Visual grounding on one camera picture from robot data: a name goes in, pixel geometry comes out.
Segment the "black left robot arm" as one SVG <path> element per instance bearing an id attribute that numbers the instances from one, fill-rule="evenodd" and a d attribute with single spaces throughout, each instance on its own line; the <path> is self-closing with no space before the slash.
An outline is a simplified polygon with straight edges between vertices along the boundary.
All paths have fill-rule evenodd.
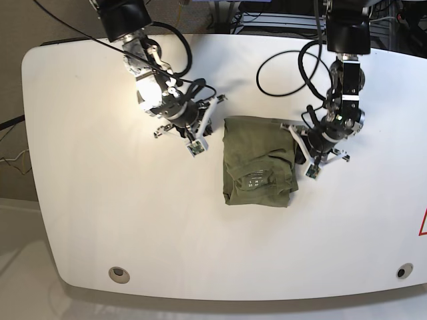
<path id="1" fill-rule="evenodd" d="M 326 162 L 336 144 L 358 133 L 364 124 L 360 91 L 365 75 L 359 57 L 370 53 L 369 16 L 364 10 L 367 4 L 367 1 L 327 1 L 325 26 L 317 28 L 318 33 L 326 37 L 304 45 L 298 55 L 298 69 L 305 84 L 326 110 L 326 115 L 318 119 L 315 109 L 307 106 L 306 114 L 312 124 L 301 132 L 300 149 L 315 167 Z M 329 69 L 332 84 L 324 95 L 304 70 L 304 55 L 314 45 L 336 54 Z"/>

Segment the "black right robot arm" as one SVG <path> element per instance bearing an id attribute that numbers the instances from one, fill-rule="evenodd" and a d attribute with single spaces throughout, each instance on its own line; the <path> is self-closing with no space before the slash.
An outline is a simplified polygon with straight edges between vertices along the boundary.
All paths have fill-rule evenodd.
<path id="1" fill-rule="evenodd" d="M 122 43 L 125 66 L 135 77 L 139 106 L 151 116 L 166 119 L 168 124 L 164 129 L 176 129 L 185 139 L 194 141 L 197 133 L 211 135 L 211 119 L 206 115 L 209 103 L 195 100 L 206 84 L 205 79 L 191 82 L 187 91 L 180 89 L 182 77 L 188 74 L 193 63 L 186 38 L 175 27 L 153 21 L 143 1 L 92 1 L 91 5 L 108 40 Z M 159 43 L 145 34 L 144 29 L 149 26 L 167 29 L 181 41 L 187 56 L 183 71 L 174 72 L 171 65 L 162 60 Z"/>

